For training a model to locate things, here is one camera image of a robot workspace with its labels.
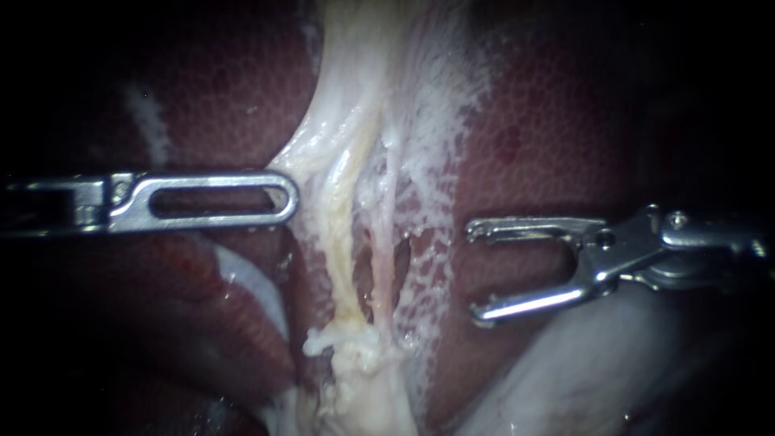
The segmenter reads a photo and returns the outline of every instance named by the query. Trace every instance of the white frothy fluid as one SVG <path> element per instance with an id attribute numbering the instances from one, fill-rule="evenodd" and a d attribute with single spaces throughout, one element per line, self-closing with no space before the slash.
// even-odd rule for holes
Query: white frothy fluid
<path id="1" fill-rule="evenodd" d="M 151 166 L 163 168 L 169 160 L 172 141 L 167 135 L 167 124 L 161 118 L 163 108 L 153 92 L 136 84 L 124 87 L 124 108 L 129 112 L 148 146 Z"/>

